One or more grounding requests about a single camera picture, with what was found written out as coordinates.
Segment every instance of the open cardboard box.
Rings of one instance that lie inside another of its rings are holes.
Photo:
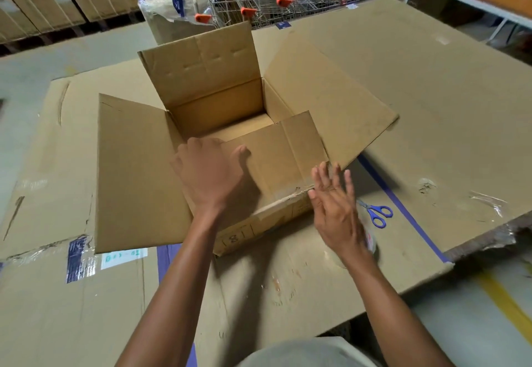
[[[191,136],[249,149],[223,255],[310,210],[312,166],[345,167],[397,117],[296,34],[261,77],[247,22],[139,55],[167,110],[100,95],[97,253],[183,241],[194,206],[169,159]]]

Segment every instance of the box flap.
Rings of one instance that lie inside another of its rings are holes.
[[[96,252],[181,243],[191,214],[170,159],[167,112],[99,95]]]
[[[310,189],[312,167],[328,161],[308,111],[237,137],[222,148],[231,152],[240,144],[245,144],[249,151],[245,169],[249,178],[245,178],[243,189],[235,195],[231,214],[221,221],[220,229]]]
[[[331,161],[347,166],[397,114],[297,33],[264,78],[293,113],[309,110]]]
[[[166,108],[261,77],[244,21],[139,52]]]

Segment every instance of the person's right hand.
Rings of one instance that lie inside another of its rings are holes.
[[[356,211],[355,189],[351,173],[344,172],[346,192],[340,184],[340,165],[336,163],[329,177],[327,164],[322,162],[312,169],[314,189],[309,198],[314,208],[314,224],[325,244],[340,259],[348,254],[365,254],[365,232]]]

